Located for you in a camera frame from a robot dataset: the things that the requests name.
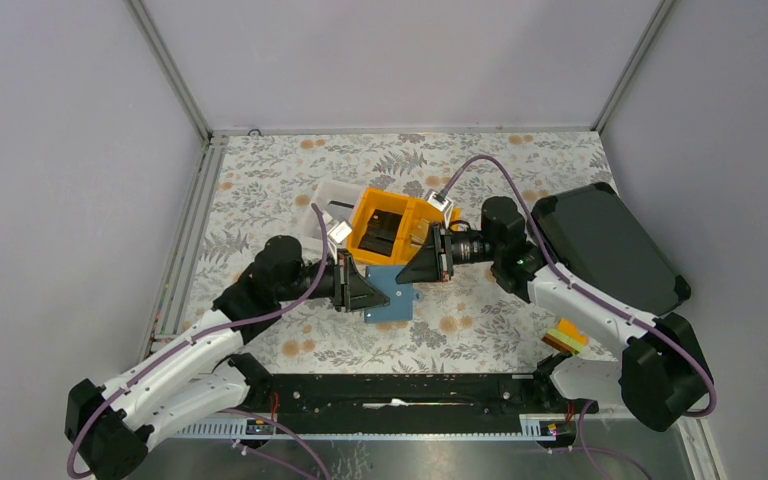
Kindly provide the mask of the blue card holder wallet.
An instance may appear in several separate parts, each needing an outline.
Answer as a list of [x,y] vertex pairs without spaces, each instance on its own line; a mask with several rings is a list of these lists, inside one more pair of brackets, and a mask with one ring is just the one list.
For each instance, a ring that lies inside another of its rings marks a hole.
[[403,265],[369,265],[365,278],[388,298],[388,304],[366,308],[365,324],[384,324],[412,321],[414,306],[422,300],[422,294],[412,284],[399,284],[396,277]]

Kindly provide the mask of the yellow card storage bin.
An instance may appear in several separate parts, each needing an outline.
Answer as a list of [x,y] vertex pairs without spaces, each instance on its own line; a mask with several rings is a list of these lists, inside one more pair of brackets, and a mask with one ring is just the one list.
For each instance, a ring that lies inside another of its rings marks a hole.
[[367,188],[352,217],[347,249],[358,263],[405,265],[444,213],[428,201]]

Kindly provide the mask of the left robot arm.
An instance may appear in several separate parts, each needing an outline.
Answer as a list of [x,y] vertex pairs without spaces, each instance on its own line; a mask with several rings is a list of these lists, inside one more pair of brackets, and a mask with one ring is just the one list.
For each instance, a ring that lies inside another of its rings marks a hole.
[[339,312],[389,304],[358,271],[351,253],[323,246],[316,262],[279,235],[184,333],[142,363],[97,386],[85,379],[69,391],[65,435],[73,479],[122,479],[181,428],[241,405],[269,401],[267,380],[232,359],[249,341],[309,299],[327,299]]

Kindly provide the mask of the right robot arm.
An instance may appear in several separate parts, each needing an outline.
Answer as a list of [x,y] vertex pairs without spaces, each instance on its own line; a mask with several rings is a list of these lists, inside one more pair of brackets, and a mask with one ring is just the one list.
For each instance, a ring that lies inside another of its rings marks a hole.
[[572,321],[611,355],[559,356],[533,386],[543,410],[578,399],[617,403],[664,431],[718,405],[696,333],[678,313],[690,285],[616,194],[589,186],[530,210],[488,198],[477,228],[431,223],[396,280],[445,282],[457,266],[479,263],[490,265],[503,291]]

